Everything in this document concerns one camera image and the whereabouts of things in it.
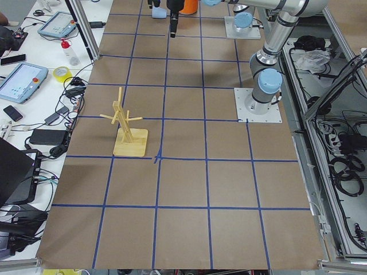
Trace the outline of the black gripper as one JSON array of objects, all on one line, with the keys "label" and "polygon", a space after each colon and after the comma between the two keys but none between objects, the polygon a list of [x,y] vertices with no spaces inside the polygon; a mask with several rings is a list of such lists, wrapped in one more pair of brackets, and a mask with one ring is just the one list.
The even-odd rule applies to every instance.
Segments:
[{"label": "black gripper", "polygon": [[[147,0],[149,8],[160,7],[161,0]],[[175,38],[177,33],[179,11],[184,8],[185,0],[167,0],[170,10],[170,37]]]}]

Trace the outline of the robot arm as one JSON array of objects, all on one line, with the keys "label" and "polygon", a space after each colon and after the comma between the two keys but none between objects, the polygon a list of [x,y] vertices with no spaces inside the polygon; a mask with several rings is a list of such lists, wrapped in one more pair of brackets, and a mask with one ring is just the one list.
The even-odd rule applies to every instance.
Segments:
[{"label": "robot arm", "polygon": [[329,3],[328,1],[228,1],[233,5],[259,7],[279,10],[275,23],[267,36],[263,47],[250,60],[255,86],[252,93],[245,99],[245,107],[251,113],[263,115],[271,106],[274,95],[279,91],[283,77],[273,68],[277,63],[284,44],[286,43],[299,18],[311,17],[320,13]]},{"label": "robot arm", "polygon": [[253,16],[256,8],[243,4],[235,4],[233,7],[233,28],[236,32],[242,32],[252,27]]}]

